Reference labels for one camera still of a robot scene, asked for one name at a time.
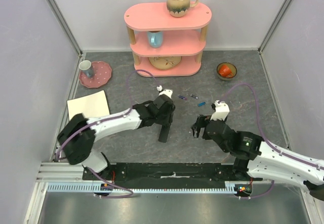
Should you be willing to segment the black remote control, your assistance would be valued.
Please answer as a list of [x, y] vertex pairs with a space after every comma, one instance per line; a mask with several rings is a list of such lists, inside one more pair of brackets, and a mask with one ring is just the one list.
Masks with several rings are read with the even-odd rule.
[[171, 124], [166, 124], [161, 126], [160, 134], [158, 137], [158, 141], [162, 143], [166, 143], [170, 131]]

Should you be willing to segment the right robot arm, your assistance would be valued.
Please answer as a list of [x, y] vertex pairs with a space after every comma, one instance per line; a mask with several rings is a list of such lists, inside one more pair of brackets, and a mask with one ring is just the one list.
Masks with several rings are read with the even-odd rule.
[[191, 126], [193, 137], [212, 140], [235, 158], [233, 177], [269, 179], [297, 186], [323, 200], [323, 160], [280, 147], [247, 131], [235, 131], [224, 120], [199, 115]]

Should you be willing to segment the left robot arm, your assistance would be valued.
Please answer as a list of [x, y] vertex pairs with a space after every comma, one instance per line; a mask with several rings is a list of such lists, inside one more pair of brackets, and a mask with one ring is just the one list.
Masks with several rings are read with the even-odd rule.
[[128, 130], [161, 125], [158, 141], [167, 142], [175, 105], [173, 91], [162, 90], [154, 101], [135, 104], [122, 112], [103, 117], [73, 116], [57, 136], [60, 151], [70, 165], [91, 168], [96, 177], [106, 180], [111, 175], [110, 162], [103, 153], [93, 150], [96, 141]]

